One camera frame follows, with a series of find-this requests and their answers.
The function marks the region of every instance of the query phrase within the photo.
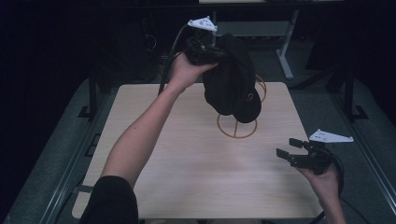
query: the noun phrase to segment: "dark background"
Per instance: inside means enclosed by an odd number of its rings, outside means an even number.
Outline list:
[[[189,7],[150,13],[145,2],[0,2],[0,221],[83,80],[95,74],[101,91],[121,83],[150,82],[152,65],[172,45],[185,20],[210,12]],[[342,63],[369,87],[396,124],[394,5],[390,0],[348,1],[333,10],[302,8],[293,38],[314,38],[307,66],[322,70]],[[261,10],[220,13],[230,20],[250,20],[262,18]],[[265,15],[276,20],[287,10],[274,7]],[[145,50],[148,33],[161,37],[159,50],[152,53]]]

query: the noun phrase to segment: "metal stand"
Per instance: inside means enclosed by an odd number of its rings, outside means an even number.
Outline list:
[[[363,108],[360,105],[356,105],[355,108],[358,110],[358,114],[353,114],[352,105],[353,105],[353,82],[354,78],[351,72],[351,68],[346,74],[346,86],[345,86],[345,101],[344,107],[346,111],[346,115],[351,122],[354,122],[355,119],[368,119],[369,117],[364,112]]]
[[[90,106],[83,106],[79,111],[79,118],[88,118],[88,122],[91,122],[93,117],[95,117],[96,109],[97,109],[97,99],[96,99],[96,83],[93,72],[91,72],[90,77],[88,78],[88,85],[90,88]]]
[[[289,21],[219,21],[217,20],[216,11],[213,12],[213,22],[219,27],[215,36],[221,36],[230,33],[234,36],[285,36],[285,43],[281,49],[276,50],[277,58],[282,66],[283,73],[287,79],[293,78],[288,61],[286,60],[286,51],[288,50],[291,35],[297,21],[299,10],[293,11]]]
[[[299,83],[299,84],[297,84],[295,86],[289,87],[289,90],[302,90],[305,87],[310,86],[311,84],[321,80],[324,77],[333,75],[334,72],[339,71],[341,68],[342,68],[341,65],[338,65],[338,64],[334,65],[334,66],[332,66],[332,67],[330,67],[330,68],[328,68],[328,69],[326,69],[324,71],[321,71],[321,72],[317,73],[316,75],[312,76],[311,78],[309,78],[309,79],[307,79],[307,80],[305,80],[305,81],[303,81],[303,82],[301,82],[301,83]]]

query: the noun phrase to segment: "finger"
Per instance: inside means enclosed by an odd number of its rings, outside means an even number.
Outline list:
[[[184,58],[186,57],[186,55],[183,52],[177,52],[176,54],[174,54],[173,56],[173,63],[175,63],[176,61],[181,61],[181,60],[185,60]]]
[[[295,167],[295,169],[300,172],[303,176],[305,176],[306,178],[314,175],[314,172],[312,170],[309,169],[304,169],[304,168],[297,168]]]
[[[190,61],[187,59],[187,56],[186,56],[186,54],[185,54],[183,51],[176,53],[176,54],[175,54],[175,58],[176,58],[176,59],[179,58],[180,60],[187,60],[188,62],[190,62]]]
[[[200,65],[200,69],[202,72],[206,72],[216,66],[218,66],[218,63],[204,64],[204,65]]]

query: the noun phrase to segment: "white metal leg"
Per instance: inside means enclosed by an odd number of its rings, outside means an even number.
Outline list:
[[[291,20],[290,20],[289,25],[288,25],[288,29],[286,31],[285,43],[283,44],[281,49],[277,49],[276,50],[277,58],[280,61],[280,65],[281,65],[281,67],[283,69],[283,73],[285,74],[285,77],[287,79],[292,79],[293,78],[293,73],[290,70],[288,61],[286,60],[285,56],[286,56],[286,51],[287,51],[288,46],[289,46],[291,35],[293,34],[294,25],[295,25],[295,23],[297,21],[298,13],[299,13],[299,10],[294,10],[293,15],[291,16]]]

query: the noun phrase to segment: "dark floor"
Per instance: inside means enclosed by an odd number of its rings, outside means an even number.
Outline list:
[[[305,70],[310,41],[293,41],[287,53],[294,79],[285,79],[276,58],[279,42],[249,39],[250,55],[257,73],[266,82],[280,81],[295,86],[318,71]],[[346,167],[343,207],[349,223],[365,223],[357,209],[370,223],[396,223],[394,187],[396,186],[396,128],[375,103],[370,90],[355,81],[354,106],[360,105],[368,119],[351,122],[344,112],[344,89],[328,93],[330,76],[303,90],[290,91],[307,135],[317,129],[344,136],[353,136],[354,143],[329,144]],[[85,156],[92,139],[101,133],[117,88],[98,93],[99,106],[95,118],[78,118],[83,106],[89,105],[88,80],[81,83],[35,169],[26,181],[5,223],[77,223],[71,215],[77,197],[75,186],[84,177],[90,157]],[[308,223],[309,220],[272,220],[275,223]]]

